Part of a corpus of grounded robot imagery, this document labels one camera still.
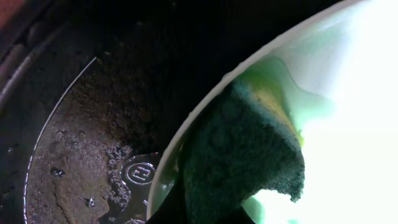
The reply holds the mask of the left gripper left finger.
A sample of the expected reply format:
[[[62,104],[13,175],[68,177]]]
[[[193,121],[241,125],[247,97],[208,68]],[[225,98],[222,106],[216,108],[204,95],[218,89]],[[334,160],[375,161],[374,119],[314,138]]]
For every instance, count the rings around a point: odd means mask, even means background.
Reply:
[[[187,224],[185,189],[182,183],[175,184],[159,209],[146,224]]]

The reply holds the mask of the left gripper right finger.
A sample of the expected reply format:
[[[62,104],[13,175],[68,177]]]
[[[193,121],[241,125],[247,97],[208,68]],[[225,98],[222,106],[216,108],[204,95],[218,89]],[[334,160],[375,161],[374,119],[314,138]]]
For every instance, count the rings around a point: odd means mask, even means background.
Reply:
[[[239,207],[231,214],[220,218],[217,224],[255,224],[252,218],[246,213],[243,207]]]

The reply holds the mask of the dark green sponge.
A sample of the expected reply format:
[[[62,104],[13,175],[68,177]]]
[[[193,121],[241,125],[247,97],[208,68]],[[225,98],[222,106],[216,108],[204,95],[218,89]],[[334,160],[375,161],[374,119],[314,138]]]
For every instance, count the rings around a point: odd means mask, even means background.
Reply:
[[[301,198],[302,140],[280,86],[240,75],[203,110],[180,159],[189,223],[216,223],[260,190]]]

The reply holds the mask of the light green plate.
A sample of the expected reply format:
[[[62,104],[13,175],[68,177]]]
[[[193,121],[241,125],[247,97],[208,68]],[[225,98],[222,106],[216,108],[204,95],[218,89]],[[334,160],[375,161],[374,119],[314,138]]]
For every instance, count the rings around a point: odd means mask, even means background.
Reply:
[[[204,113],[238,81],[249,82],[246,96],[285,114],[305,161],[299,200],[255,190],[242,204],[247,222],[397,222],[397,0],[339,2],[227,73],[165,149],[147,218],[170,197]]]

